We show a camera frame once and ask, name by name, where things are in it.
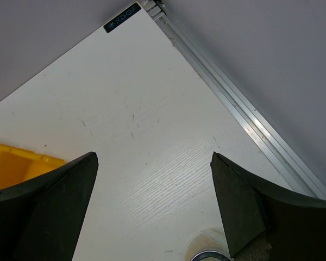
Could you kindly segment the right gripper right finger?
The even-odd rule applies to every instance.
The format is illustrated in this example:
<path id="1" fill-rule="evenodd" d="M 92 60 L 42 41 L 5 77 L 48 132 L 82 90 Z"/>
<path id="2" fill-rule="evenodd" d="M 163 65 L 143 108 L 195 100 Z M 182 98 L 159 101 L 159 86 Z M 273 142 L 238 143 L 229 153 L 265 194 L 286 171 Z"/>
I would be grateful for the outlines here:
<path id="1" fill-rule="evenodd" d="M 326 260 L 326 200 L 261 178 L 214 153 L 212 179 L 233 260 Z"/>

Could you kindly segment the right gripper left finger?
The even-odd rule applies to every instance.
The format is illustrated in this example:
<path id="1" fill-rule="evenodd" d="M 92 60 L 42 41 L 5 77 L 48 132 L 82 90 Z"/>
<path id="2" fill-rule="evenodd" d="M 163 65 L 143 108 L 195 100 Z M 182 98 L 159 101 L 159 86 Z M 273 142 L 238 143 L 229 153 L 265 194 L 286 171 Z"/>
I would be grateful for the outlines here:
<path id="1" fill-rule="evenodd" d="M 97 171 L 89 152 L 0 190 L 0 260 L 72 260 Z"/>

